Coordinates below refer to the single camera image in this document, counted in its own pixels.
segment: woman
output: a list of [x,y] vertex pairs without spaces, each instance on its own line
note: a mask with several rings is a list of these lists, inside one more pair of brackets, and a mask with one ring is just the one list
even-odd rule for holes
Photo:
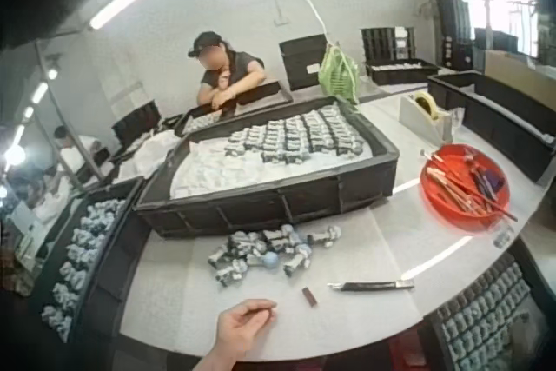
[[262,84],[267,78],[263,62],[247,52],[236,52],[214,32],[203,32],[193,43],[190,57],[207,69],[197,95],[199,105],[212,103],[214,110]]

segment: white wall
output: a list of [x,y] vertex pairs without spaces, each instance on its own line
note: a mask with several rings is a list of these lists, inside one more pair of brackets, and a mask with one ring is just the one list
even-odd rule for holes
[[[313,1],[331,38],[359,62],[364,59],[361,28],[379,26],[415,27],[418,57],[434,61],[433,21],[417,16],[428,0]],[[273,77],[285,80],[278,44],[321,33],[321,26],[303,0],[279,2],[290,24],[277,27],[273,0],[139,0],[102,29],[88,32],[83,43],[64,51],[62,71],[68,74],[64,97],[73,98],[67,103],[68,110],[81,105],[77,97],[95,112],[108,104],[105,111],[112,115],[103,119],[107,123],[151,99],[164,116],[194,107],[203,69],[187,58],[187,52],[204,30],[215,30],[237,50],[259,56]],[[82,19],[90,19],[93,9],[83,9]],[[88,71],[95,76],[88,77],[87,83],[95,84],[94,88],[85,85],[85,71],[78,69],[82,55],[92,62]],[[100,121],[82,123],[93,126]]]

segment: white table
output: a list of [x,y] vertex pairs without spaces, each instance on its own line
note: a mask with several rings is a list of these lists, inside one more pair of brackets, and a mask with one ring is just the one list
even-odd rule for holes
[[[313,264],[293,279],[251,269],[240,285],[220,288],[208,256],[223,238],[164,241],[152,234],[129,294],[121,332],[144,343],[196,356],[213,341],[218,314],[251,297],[278,302],[278,320],[247,361],[303,359],[358,348],[395,335],[422,320],[458,294],[507,249],[493,239],[509,223],[468,234],[444,221],[421,196],[418,182],[430,144],[397,122],[400,96],[361,105],[369,118],[400,150],[395,194],[382,204],[299,225],[302,233],[342,227],[330,249],[317,248]],[[512,239],[535,211],[545,190],[530,182],[500,152],[465,128],[456,135],[486,152],[504,169],[513,191]],[[413,276],[412,291],[343,294],[326,287],[336,281],[390,281]],[[301,289],[319,302],[309,307]]]

